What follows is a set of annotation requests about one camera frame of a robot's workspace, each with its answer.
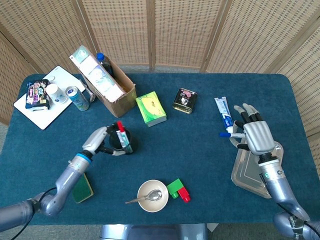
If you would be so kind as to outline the black gold luncheon meat can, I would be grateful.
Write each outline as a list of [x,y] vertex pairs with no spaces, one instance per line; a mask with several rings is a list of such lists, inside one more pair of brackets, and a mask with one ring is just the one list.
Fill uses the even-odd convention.
[[197,98],[198,94],[196,92],[185,88],[179,88],[172,103],[172,107],[186,114],[191,114],[194,110]]

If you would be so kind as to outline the dark bottle with blue cap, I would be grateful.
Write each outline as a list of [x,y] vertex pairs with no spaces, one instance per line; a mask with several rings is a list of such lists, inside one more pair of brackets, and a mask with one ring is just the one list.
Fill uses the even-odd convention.
[[114,71],[108,58],[102,52],[98,52],[96,54],[96,58],[101,63],[101,65],[105,68],[105,70],[114,78],[115,77]]

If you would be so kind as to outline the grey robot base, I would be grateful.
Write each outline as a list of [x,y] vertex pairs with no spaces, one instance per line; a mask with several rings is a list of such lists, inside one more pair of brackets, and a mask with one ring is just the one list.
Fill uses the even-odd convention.
[[105,224],[99,240],[208,240],[208,230],[205,223]]

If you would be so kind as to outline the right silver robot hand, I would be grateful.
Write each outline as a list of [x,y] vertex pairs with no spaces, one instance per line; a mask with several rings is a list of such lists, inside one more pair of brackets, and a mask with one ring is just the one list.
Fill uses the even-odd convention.
[[[253,106],[243,103],[242,106],[234,105],[233,108],[241,115],[243,121],[236,120],[233,123],[233,133],[229,137],[230,142],[238,149],[250,151],[259,157],[258,164],[266,164],[276,161],[278,158],[272,155],[276,144],[270,128]],[[240,138],[245,138],[246,143],[240,143],[235,136],[238,128],[242,129]]]

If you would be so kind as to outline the red toy block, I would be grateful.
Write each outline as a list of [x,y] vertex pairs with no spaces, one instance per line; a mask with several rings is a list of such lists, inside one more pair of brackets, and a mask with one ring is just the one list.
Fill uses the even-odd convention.
[[190,194],[184,186],[181,187],[177,192],[185,203],[189,203],[191,201]]

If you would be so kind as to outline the stainless steel tray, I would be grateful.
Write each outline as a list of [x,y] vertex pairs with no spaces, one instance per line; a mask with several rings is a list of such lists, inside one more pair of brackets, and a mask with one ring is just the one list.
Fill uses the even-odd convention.
[[281,167],[284,149],[279,142],[275,142],[275,149],[271,154],[278,160],[259,165],[258,156],[239,149],[231,179],[240,188],[266,199],[275,197],[275,201],[281,203],[292,196],[292,191]]

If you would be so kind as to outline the white flower paper cup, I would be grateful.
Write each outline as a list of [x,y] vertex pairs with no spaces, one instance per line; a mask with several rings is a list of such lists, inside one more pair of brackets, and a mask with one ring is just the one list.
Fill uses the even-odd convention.
[[52,102],[56,105],[62,105],[68,100],[66,94],[54,83],[49,84],[45,90]]

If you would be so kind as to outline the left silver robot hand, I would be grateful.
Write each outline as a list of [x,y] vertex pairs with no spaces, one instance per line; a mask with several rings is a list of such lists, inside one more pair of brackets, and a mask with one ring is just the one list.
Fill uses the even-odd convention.
[[84,156],[91,159],[95,154],[102,152],[112,156],[121,156],[125,155],[126,152],[124,150],[114,150],[108,147],[105,147],[105,138],[110,136],[111,133],[116,131],[116,127],[114,125],[111,126],[103,126],[96,129],[89,138],[82,145],[82,152]]

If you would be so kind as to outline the white pastel tissue multipack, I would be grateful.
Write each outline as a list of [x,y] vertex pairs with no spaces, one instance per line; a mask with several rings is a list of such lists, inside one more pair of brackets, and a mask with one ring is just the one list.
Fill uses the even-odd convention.
[[69,58],[109,102],[113,103],[125,94],[122,87],[85,46],[81,45]]

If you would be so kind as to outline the white blue toothpaste tube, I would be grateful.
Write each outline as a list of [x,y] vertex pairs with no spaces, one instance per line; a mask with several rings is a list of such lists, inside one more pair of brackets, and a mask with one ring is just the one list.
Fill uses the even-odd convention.
[[226,131],[232,134],[234,130],[234,121],[231,117],[227,98],[225,96],[215,97],[214,100],[219,110],[220,116],[223,120]]

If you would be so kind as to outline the green tissue pack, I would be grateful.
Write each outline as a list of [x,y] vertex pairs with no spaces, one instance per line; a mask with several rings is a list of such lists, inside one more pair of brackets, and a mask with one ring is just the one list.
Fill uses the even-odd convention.
[[143,121],[148,127],[152,127],[167,120],[167,114],[155,91],[137,97],[135,101]]

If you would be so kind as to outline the brown cardboard box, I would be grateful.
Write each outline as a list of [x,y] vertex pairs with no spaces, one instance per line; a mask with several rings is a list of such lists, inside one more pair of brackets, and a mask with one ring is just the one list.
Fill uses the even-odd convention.
[[88,86],[90,91],[95,94],[95,96],[100,100],[101,103],[110,111],[110,113],[119,118],[126,114],[129,110],[136,106],[136,85],[131,81],[131,79],[122,71],[122,69],[112,60],[110,64],[114,71],[115,80],[124,89],[125,94],[122,95],[115,102],[109,102],[98,90],[93,86],[92,83],[80,72],[85,84]]

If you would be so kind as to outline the blue white marker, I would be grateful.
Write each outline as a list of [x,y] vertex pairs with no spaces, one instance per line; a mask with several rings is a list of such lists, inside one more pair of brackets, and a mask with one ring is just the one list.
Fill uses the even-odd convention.
[[229,133],[229,132],[220,132],[219,133],[220,137],[224,138],[245,138],[246,134],[245,133]]

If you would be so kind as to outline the green toy block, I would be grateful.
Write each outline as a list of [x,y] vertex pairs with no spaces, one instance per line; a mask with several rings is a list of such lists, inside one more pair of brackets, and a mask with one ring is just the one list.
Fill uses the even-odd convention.
[[166,186],[168,193],[171,195],[173,199],[176,199],[179,197],[178,190],[180,190],[183,187],[184,185],[179,178],[177,178],[176,180],[174,180],[173,182],[171,182]]

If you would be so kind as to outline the beige bowl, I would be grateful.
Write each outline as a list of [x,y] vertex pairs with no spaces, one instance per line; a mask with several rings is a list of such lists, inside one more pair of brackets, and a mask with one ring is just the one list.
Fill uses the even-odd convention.
[[164,183],[159,180],[151,179],[144,182],[138,189],[137,197],[141,198],[147,195],[152,190],[160,190],[162,193],[162,197],[159,200],[151,201],[151,200],[142,200],[139,202],[140,207],[149,213],[156,213],[161,211],[168,202],[169,192]]

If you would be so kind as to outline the woven wooden folding screen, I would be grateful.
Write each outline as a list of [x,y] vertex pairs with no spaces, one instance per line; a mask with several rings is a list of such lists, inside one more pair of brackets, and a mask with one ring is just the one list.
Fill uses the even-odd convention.
[[320,178],[320,0],[0,0],[0,127],[78,46],[131,69],[288,77]]

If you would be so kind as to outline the white board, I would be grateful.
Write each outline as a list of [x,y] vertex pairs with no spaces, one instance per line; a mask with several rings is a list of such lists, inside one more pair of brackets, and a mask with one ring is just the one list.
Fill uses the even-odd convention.
[[[82,93],[85,90],[85,87],[78,77],[73,76],[59,65],[51,70],[46,76],[40,78],[49,78],[50,81],[53,80],[53,83],[63,91],[69,86],[76,86]],[[49,110],[31,111],[25,108],[25,100],[26,93],[21,96],[13,106],[41,130],[45,130],[72,103],[72,101],[68,99],[63,104],[51,103]]]

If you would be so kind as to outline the red marker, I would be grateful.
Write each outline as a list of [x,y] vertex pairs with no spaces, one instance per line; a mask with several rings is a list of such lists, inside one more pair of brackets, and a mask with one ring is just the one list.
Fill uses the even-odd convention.
[[120,144],[122,148],[125,150],[126,153],[131,154],[133,153],[133,149],[130,145],[129,138],[126,134],[125,128],[121,121],[116,122],[118,130],[116,131],[117,136],[119,138]]

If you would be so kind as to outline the snack bag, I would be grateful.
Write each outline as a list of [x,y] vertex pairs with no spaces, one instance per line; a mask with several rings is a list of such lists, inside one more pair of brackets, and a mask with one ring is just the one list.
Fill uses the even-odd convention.
[[47,94],[47,79],[33,80],[26,84],[25,108],[29,111],[46,111],[50,109],[50,98]]

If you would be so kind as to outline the black mesh pen holder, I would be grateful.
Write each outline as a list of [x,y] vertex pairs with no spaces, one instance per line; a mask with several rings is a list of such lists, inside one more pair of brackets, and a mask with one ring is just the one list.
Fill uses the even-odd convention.
[[[126,132],[126,135],[129,139],[129,142],[130,142],[130,145],[131,145],[131,148],[133,150],[133,153],[135,153],[138,149],[138,141],[137,139],[131,134],[131,132],[125,128],[125,132]],[[118,139],[118,136],[117,136],[117,133],[116,131],[113,131],[110,136],[109,136],[109,144],[110,146],[115,150],[115,151],[125,151],[120,142],[119,142],[119,139]]]

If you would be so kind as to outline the metal spoon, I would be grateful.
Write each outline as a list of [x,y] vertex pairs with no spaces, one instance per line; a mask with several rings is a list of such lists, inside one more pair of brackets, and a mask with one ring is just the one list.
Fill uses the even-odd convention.
[[137,203],[137,202],[144,201],[144,200],[157,201],[162,198],[162,195],[163,194],[162,194],[161,190],[154,189],[154,190],[150,191],[147,195],[132,199],[130,201],[126,201],[125,204]]

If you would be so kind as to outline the light blue drink can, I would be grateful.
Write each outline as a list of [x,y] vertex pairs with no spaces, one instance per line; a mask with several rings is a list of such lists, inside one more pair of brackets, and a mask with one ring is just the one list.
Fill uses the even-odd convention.
[[65,94],[80,111],[88,110],[90,103],[76,86],[67,87]]

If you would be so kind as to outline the green yellow sponge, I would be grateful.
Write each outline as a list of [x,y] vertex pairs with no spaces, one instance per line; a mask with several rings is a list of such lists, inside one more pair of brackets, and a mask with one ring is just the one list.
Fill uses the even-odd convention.
[[80,204],[93,195],[94,191],[89,183],[86,174],[84,173],[74,186],[72,190],[72,197],[76,204]]

